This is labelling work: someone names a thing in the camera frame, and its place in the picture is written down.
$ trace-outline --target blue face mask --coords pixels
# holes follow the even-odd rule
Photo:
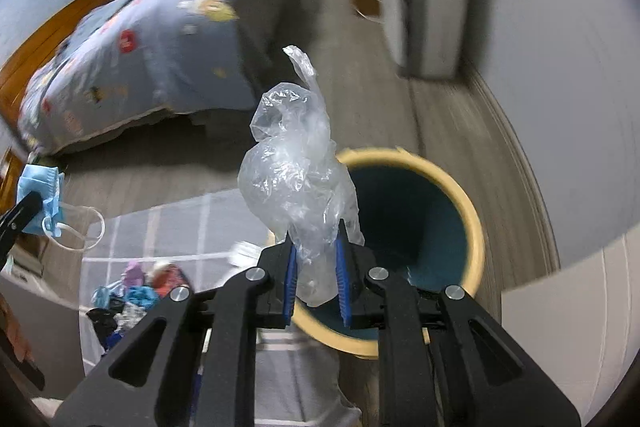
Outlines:
[[[18,180],[17,201],[20,201],[32,190],[42,197],[42,210],[24,227],[24,232],[45,235],[42,228],[44,220],[46,229],[54,237],[60,237],[61,232],[58,224],[64,219],[62,208],[60,208],[64,179],[64,172],[59,172],[57,167],[41,165],[26,165],[24,167],[22,176]]]

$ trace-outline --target translucent plastic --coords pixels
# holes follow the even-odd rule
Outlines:
[[[335,237],[344,219],[349,240],[364,244],[349,172],[335,158],[316,70],[295,46],[284,48],[309,87],[281,83],[265,93],[251,122],[258,142],[244,156],[238,187],[249,209],[298,250],[297,295],[309,306],[336,296]]]

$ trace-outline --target wooden floor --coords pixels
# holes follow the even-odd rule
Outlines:
[[[382,27],[353,13],[349,0],[292,0],[273,45],[265,87],[295,78],[278,48],[296,44],[319,72],[332,137],[344,147],[395,147],[449,172],[473,201],[484,226],[487,263],[478,301],[500,318],[500,292],[557,269],[558,258],[537,188],[510,128],[482,80],[463,68],[455,82],[396,76]],[[106,217],[233,187],[253,141],[250,114],[220,112],[207,137],[187,118],[128,130],[114,141],[63,157],[70,203]],[[51,278],[77,291],[79,259],[47,259]],[[341,385],[376,425],[376,362],[342,357]]]

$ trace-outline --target silver screw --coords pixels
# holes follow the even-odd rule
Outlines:
[[[369,277],[371,277],[374,281],[383,281],[387,277],[389,277],[389,272],[382,266],[376,266],[369,270]]]
[[[447,286],[444,289],[444,293],[447,297],[449,297],[449,299],[453,299],[454,301],[459,301],[465,296],[465,291],[460,286],[457,286],[455,284]]]
[[[250,281],[259,281],[260,279],[262,279],[264,276],[266,275],[265,271],[260,268],[259,266],[256,266],[254,268],[250,268],[249,270],[246,271],[246,273],[244,274],[244,276],[249,279]]]
[[[187,286],[178,286],[171,290],[169,296],[172,301],[181,302],[184,301],[189,295],[191,291],[187,288]]]

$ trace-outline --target mask ear loop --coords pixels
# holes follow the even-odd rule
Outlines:
[[[90,212],[93,212],[96,216],[98,216],[98,219],[100,220],[100,235],[98,237],[89,237],[89,239],[93,239],[95,240],[95,242],[91,245],[89,245],[88,247],[84,247],[84,248],[69,248],[69,247],[65,247],[65,245],[61,245],[55,237],[53,237],[53,234],[49,231],[49,229],[47,228],[47,225],[49,228],[51,228],[51,217],[50,216],[45,216],[44,219],[42,220],[42,231],[45,233],[45,235],[47,237],[49,237],[49,239],[55,243],[56,245],[58,245],[60,248],[62,248],[63,250],[66,251],[70,251],[70,252],[84,252],[86,250],[91,250],[92,248],[96,247],[98,245],[98,243],[100,243],[100,240],[102,239],[102,237],[104,236],[104,229],[105,229],[105,223],[104,223],[104,217],[102,217],[102,214],[100,212],[98,212],[98,210],[92,206],[73,206],[72,204],[65,204],[65,203],[60,203],[60,206],[62,208],[68,208],[68,209],[73,209],[73,208],[83,208],[84,210],[88,210]],[[82,235],[80,232],[78,232],[78,230],[73,229],[72,227],[70,227],[69,225],[66,225],[65,223],[58,223],[58,227],[59,229],[62,230],[66,230],[67,232],[70,232],[72,235],[75,235],[78,239],[81,239],[82,241],[86,241],[88,238],[85,235]]]

